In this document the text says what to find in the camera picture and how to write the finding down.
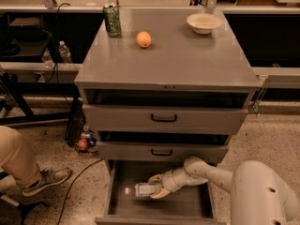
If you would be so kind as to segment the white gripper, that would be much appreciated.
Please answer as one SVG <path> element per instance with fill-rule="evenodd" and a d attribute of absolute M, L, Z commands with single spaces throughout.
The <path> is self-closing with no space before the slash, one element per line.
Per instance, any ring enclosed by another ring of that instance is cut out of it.
<path fill-rule="evenodd" d="M 192 177 L 181 167 L 175 170 L 166 171 L 164 174 L 156 174 L 148 179 L 149 183 L 161 183 L 157 191 L 151 195 L 152 199 L 161 199 L 175 192 L 182 187 L 193 187 L 204 184 L 207 179 L 203 177 Z"/>

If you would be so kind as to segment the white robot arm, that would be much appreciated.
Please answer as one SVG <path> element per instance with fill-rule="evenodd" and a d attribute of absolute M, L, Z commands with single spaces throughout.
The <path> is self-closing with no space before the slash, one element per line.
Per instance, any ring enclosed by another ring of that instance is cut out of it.
<path fill-rule="evenodd" d="M 300 210 L 291 187 L 273 169 L 255 160 L 247 160 L 228 172 L 198 157 L 188 157 L 182 167 L 150 180 L 161 185 L 153 195 L 156 199 L 184 186 L 215 184 L 231 195 L 231 225 L 285 225 Z"/>

